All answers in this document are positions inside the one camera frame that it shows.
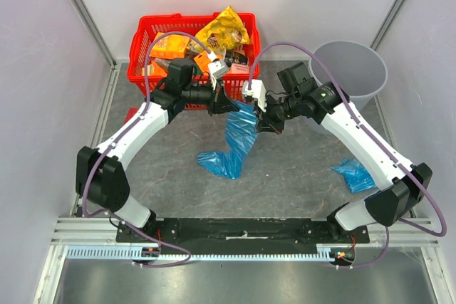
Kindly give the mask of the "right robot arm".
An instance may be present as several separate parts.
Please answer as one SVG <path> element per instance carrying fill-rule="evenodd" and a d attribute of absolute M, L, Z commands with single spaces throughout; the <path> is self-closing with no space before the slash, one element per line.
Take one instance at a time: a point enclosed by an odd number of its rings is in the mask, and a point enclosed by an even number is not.
<path fill-rule="evenodd" d="M 244 97 L 253 97 L 259 132 L 282 133 L 284 123 L 307 117 L 337 137 L 367 169 L 378 191 L 334 211 L 326 225 L 334 242 L 345 241 L 359 226 L 378 223 L 392 226 L 424 197 L 432 178 L 424 162 L 414 164 L 392 148 L 362 117 L 355 105 L 338 93 L 331 82 L 319 85 L 304 63 L 278 72 L 284 96 L 274 98 L 261 80 L 243 87 Z"/>

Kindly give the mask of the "long red box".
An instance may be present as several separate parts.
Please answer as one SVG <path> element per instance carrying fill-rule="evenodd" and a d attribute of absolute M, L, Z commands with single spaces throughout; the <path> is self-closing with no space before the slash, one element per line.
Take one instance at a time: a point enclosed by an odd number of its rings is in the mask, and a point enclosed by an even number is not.
<path fill-rule="evenodd" d="M 124 120 L 125 125 L 129 126 L 132 122 L 134 122 L 136 120 L 136 118 L 138 117 L 138 110 L 139 110 L 138 107 L 131 107 L 128 110 L 127 115 Z"/>

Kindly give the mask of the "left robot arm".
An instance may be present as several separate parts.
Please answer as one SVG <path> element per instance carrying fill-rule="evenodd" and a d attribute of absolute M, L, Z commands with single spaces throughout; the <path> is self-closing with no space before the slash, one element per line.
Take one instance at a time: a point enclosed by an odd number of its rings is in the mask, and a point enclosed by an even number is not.
<path fill-rule="evenodd" d="M 130 193 L 125 171 L 133 157 L 186 105 L 203 105 L 210 115 L 239 111 L 224 89 L 222 77 L 229 68 L 223 60 L 209 63 L 209 80 L 203 85 L 194 81 L 194 70 L 189 59 L 170 61 L 167 76 L 138 111 L 106 141 L 96 148 L 83 147 L 77 154 L 76 193 L 83 203 L 97 204 L 129 222 L 133 235 L 143 242 L 156 236 L 156 215 Z"/>

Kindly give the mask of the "torn blue trash bag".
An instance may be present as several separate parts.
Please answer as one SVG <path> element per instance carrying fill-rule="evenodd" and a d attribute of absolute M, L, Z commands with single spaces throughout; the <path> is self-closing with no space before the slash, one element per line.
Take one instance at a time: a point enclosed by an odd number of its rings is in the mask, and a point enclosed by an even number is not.
<path fill-rule="evenodd" d="M 225 125 L 226 152 L 202 152 L 197 155 L 197 163 L 208 172 L 228 179 L 238 179 L 247 155 L 257 140 L 255 130 L 257 117 L 254 108 L 243 102 L 234 101 L 239 111 L 230 112 Z"/>

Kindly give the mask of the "blue trash bag roll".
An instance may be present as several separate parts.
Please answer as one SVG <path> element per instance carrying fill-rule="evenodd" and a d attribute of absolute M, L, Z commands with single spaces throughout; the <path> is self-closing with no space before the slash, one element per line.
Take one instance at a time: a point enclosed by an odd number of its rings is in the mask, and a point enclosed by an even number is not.
<path fill-rule="evenodd" d="M 356 158 L 345 158 L 338 166 L 332 167 L 331 170 L 343 176 L 352 194 L 376 188 L 372 176 Z"/>

